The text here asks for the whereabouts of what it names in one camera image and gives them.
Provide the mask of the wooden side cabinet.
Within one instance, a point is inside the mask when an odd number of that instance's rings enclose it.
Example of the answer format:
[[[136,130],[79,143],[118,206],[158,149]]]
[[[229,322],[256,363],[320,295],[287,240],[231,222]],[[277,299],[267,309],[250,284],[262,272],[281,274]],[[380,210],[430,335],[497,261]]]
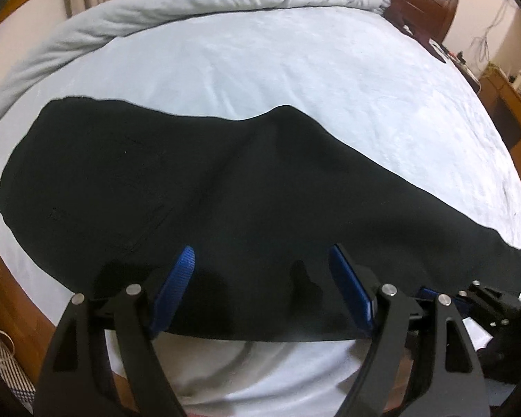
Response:
[[[521,178],[521,96],[493,66],[481,75],[480,85],[479,99],[500,133]]]

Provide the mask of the light blue bed sheet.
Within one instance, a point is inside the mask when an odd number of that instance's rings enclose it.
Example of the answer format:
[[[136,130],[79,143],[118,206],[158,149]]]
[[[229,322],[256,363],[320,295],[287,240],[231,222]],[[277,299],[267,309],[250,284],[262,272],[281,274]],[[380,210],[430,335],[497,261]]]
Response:
[[[372,12],[260,9],[175,19],[122,0],[83,12],[2,82],[0,177],[41,108],[69,95],[229,120],[295,106],[521,249],[521,181],[484,106],[451,66]],[[66,287],[37,268],[1,215],[0,254],[57,320]]]

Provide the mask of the black pants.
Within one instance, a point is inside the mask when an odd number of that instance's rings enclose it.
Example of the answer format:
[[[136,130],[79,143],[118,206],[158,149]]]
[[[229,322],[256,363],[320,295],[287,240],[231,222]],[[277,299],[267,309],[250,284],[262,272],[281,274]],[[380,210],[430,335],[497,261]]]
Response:
[[[98,299],[164,279],[192,248],[168,328],[191,337],[359,338],[328,266],[336,244],[409,295],[473,280],[521,292],[521,250],[292,106],[233,122],[51,101],[5,165],[0,213],[40,269]]]

